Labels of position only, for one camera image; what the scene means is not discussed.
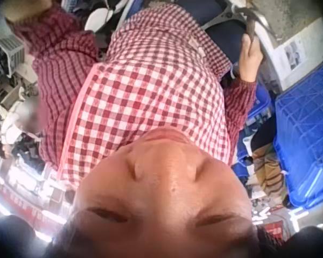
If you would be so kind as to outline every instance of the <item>checkered shirt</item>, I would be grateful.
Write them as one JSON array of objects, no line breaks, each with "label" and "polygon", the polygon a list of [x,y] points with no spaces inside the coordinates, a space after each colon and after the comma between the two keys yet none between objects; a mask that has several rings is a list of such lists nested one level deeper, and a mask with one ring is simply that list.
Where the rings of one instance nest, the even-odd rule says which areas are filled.
[{"label": "checkered shirt", "polygon": [[[55,23],[50,17],[75,24],[57,8],[45,14],[40,22]],[[21,25],[17,31],[31,26],[31,22]],[[86,63],[81,54],[92,48],[91,37],[72,31],[68,38],[64,37],[65,48],[68,44],[72,50],[80,49],[80,55],[70,58],[70,62]],[[62,55],[60,45],[47,48],[47,54],[42,55],[35,48],[37,67],[53,63],[51,54]],[[89,51],[86,57],[93,58],[93,53]],[[77,188],[94,166],[120,147],[150,130],[172,126],[212,157],[231,163],[238,131],[254,100],[255,84],[237,80],[224,91],[218,81],[230,65],[223,52],[182,8],[164,5],[139,12],[114,34],[104,62],[84,66],[76,75],[66,69],[69,78],[64,76],[61,80],[62,75],[57,78],[62,87],[51,82],[47,68],[39,70],[39,80],[45,78],[41,94],[49,113],[41,147],[44,159],[58,169],[60,180]],[[60,60],[56,60],[52,70],[59,73],[58,66],[62,66]],[[87,76],[81,83],[77,77],[84,70]],[[72,79],[79,82],[72,85],[76,93],[69,96],[66,88],[70,87],[65,86],[65,81]],[[58,101],[63,105],[66,102],[67,107],[56,107],[59,109],[56,111]]]}]

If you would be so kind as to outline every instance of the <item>hair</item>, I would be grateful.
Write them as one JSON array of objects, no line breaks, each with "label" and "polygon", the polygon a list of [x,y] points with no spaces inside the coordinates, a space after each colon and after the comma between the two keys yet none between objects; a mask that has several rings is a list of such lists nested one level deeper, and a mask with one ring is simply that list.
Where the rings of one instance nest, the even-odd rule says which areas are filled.
[{"label": "hair", "polygon": [[[264,228],[257,228],[256,237],[251,235],[246,238],[237,240],[230,247],[230,255],[228,257],[243,258],[274,258],[277,257],[277,251],[283,242],[279,241]],[[257,239],[256,245],[252,245],[251,239]],[[96,253],[96,249],[90,239],[84,236],[72,222],[68,221],[60,233],[46,248],[43,258],[81,258],[102,257]]]},{"label": "hair", "polygon": [[2,144],[2,142],[0,141],[0,157],[2,158],[2,159],[7,159],[7,157],[6,157],[6,155],[5,155],[5,151],[4,151],[4,149],[3,149],[3,144]]}]

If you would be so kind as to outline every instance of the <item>person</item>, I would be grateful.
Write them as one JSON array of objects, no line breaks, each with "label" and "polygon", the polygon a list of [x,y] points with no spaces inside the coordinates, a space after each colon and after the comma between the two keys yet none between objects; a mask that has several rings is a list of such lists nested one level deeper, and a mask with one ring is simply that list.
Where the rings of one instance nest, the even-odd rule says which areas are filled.
[{"label": "person", "polygon": [[222,89],[234,60],[180,6],[131,17],[103,62],[93,34],[51,0],[3,10],[36,58],[41,155],[76,190],[50,257],[258,255],[251,202],[230,168],[255,98],[257,38],[243,36],[240,78]]},{"label": "person", "polygon": [[37,97],[29,97],[25,101],[18,100],[14,103],[1,125],[0,136],[3,145],[14,145],[22,133],[40,141],[36,136],[40,131],[38,101]]},{"label": "person", "polygon": [[24,163],[34,169],[39,175],[42,174],[45,167],[45,162],[38,153],[38,144],[25,133],[22,133],[21,139],[13,145],[4,145],[0,141],[0,157],[5,160],[11,159],[12,161],[17,161],[21,157]]}]

